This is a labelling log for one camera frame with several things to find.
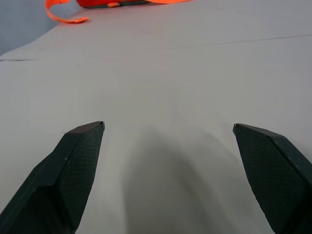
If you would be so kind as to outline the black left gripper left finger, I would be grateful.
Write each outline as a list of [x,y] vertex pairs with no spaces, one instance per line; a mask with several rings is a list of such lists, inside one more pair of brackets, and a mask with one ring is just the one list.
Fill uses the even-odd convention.
[[98,164],[105,125],[76,127],[29,174],[0,214],[0,234],[75,234]]

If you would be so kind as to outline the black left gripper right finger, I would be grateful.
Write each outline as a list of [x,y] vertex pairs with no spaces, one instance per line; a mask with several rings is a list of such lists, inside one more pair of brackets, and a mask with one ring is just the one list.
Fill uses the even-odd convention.
[[312,234],[312,163],[283,135],[236,123],[244,170],[275,234]]

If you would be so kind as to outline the orange bag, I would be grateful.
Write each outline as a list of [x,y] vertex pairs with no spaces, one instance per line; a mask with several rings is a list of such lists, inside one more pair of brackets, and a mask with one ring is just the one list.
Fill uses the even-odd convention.
[[140,5],[149,3],[146,0],[76,0],[80,7],[86,9],[114,8],[120,6]]

